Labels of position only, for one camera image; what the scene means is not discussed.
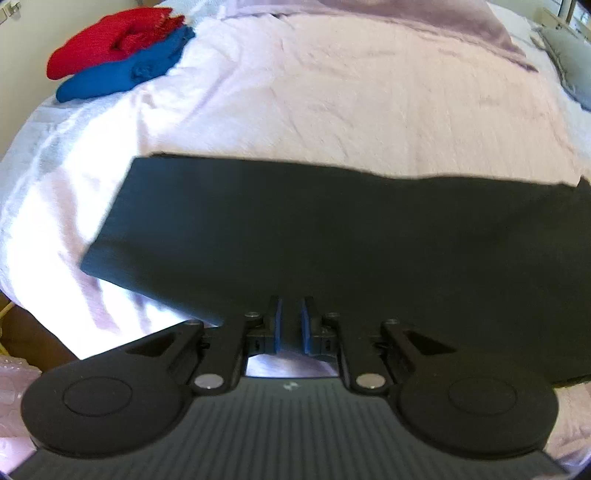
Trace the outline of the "patterned white bedspread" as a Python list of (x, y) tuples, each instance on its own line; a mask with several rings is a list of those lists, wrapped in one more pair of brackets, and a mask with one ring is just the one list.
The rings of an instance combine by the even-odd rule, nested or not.
[(136, 156), (288, 159), (390, 177), (576, 184), (590, 116), (524, 64), (428, 27), (346, 14), (208, 18), (134, 90), (44, 101), (1, 163), (1, 288), (85, 358), (181, 314), (79, 269)]

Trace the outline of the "black shorts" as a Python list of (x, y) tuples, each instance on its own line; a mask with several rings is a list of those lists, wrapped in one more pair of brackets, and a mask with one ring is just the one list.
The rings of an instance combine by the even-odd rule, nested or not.
[(590, 374), (590, 186), (135, 159), (84, 273), (212, 324), (271, 296)]

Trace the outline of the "folded blue garment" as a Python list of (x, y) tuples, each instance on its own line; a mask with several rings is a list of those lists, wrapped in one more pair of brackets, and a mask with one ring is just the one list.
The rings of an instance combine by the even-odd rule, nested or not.
[(165, 75), (180, 60), (184, 47), (194, 36), (190, 26), (183, 26), (165, 40), (125, 60), (82, 70), (58, 87), (55, 98), (59, 103), (65, 103), (130, 91), (139, 84)]

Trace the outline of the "folded red garment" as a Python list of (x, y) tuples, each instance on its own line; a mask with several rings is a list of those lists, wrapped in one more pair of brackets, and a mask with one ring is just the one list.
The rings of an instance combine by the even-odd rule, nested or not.
[(59, 80), (103, 63), (127, 59), (184, 25), (169, 7), (137, 7), (107, 15), (80, 31), (48, 59), (46, 76)]

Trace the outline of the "grey square cushion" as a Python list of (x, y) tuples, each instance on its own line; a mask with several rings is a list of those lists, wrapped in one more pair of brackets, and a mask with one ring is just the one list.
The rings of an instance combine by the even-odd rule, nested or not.
[(590, 44), (565, 28), (538, 27), (534, 32), (556, 67), (565, 92), (589, 111)]

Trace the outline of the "lilac fleece blanket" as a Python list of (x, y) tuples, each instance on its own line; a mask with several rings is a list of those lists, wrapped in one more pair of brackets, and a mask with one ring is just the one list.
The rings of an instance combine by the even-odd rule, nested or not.
[(534, 66), (485, 1), (228, 1), (223, 17), (353, 15), (406, 25), (481, 46), (525, 69)]

